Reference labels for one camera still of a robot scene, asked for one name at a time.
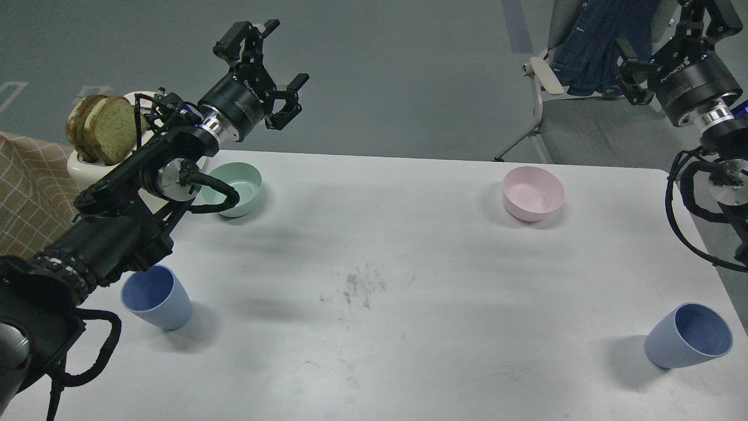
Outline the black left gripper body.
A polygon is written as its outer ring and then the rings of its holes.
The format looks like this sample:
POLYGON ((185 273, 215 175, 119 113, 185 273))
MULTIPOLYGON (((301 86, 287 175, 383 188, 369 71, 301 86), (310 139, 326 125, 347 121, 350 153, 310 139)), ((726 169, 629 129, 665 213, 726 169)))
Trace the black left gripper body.
MULTIPOLYGON (((217 136, 218 142, 242 142, 259 123, 265 123, 269 107, 265 104, 265 91, 278 86, 267 77, 240 77, 225 75, 198 101, 203 115, 202 126, 217 136)), ((283 106, 276 101, 273 111, 283 106)))

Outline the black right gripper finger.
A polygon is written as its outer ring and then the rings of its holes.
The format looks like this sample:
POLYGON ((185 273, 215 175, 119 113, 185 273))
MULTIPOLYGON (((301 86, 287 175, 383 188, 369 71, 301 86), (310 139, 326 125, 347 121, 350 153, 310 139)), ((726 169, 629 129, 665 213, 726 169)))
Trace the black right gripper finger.
POLYGON ((655 92, 643 86, 644 82, 653 75, 662 72, 662 65, 654 61, 639 61, 633 47, 625 38, 615 39, 620 58, 619 75, 615 82, 628 103, 633 106, 647 106, 655 96, 655 92))
POLYGON ((713 51, 719 41, 743 31, 731 1, 678 1, 678 42, 681 46, 713 51))

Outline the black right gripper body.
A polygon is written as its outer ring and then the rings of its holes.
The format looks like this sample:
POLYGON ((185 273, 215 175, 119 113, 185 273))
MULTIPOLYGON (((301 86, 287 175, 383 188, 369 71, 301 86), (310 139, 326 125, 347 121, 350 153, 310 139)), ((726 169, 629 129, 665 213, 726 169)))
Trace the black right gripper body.
POLYGON ((687 125, 691 112, 716 99, 731 106, 741 96, 737 80, 705 38, 673 36, 652 56, 652 64, 647 88, 675 127, 687 125))

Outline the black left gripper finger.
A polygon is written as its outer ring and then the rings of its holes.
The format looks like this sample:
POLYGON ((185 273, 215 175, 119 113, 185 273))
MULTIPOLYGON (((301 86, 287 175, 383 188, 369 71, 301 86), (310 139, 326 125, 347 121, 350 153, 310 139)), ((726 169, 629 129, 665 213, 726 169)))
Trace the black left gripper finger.
POLYGON ((265 115, 265 127, 269 130, 283 130, 302 111, 299 103, 299 91, 310 79, 308 74, 298 74, 284 89, 275 88, 265 91, 265 104, 269 112, 265 115), (273 111, 276 101, 282 101, 279 111, 273 111))
POLYGON ((261 26, 249 21, 235 22, 213 46, 213 54, 228 65, 226 75, 267 77, 264 41, 279 26, 278 19, 267 20, 261 26))

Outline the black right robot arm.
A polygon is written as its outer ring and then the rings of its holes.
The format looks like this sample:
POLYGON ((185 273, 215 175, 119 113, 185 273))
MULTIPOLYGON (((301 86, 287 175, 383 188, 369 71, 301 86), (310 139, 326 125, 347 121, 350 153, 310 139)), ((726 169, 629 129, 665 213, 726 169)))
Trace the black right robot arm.
POLYGON ((618 38, 622 63, 615 79, 625 99, 644 106, 657 99, 674 127, 692 125, 699 146, 678 152, 667 178, 666 218, 678 239, 714 267, 746 272, 746 102, 743 89, 716 53, 716 44, 743 29, 729 1, 681 1, 675 34, 647 61, 618 38), (708 223, 732 227, 740 240, 732 261, 692 245, 673 210, 685 208, 708 223))

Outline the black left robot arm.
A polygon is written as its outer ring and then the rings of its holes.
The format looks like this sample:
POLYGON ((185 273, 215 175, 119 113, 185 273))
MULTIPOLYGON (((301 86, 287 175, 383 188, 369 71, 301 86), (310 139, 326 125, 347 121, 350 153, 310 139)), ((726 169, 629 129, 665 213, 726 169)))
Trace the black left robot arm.
POLYGON ((2 256, 2 409, 46 375, 53 420, 61 393, 101 374, 122 331, 115 313, 84 309, 83 301, 170 255, 185 213, 238 205, 236 189, 203 173, 198 160, 222 142, 242 142, 260 122, 283 130, 302 111, 309 75, 278 87, 264 66, 264 41, 279 24, 235 22, 213 48, 229 70, 197 104, 164 89, 136 94, 136 146, 75 198, 72 227, 29 260, 2 256))

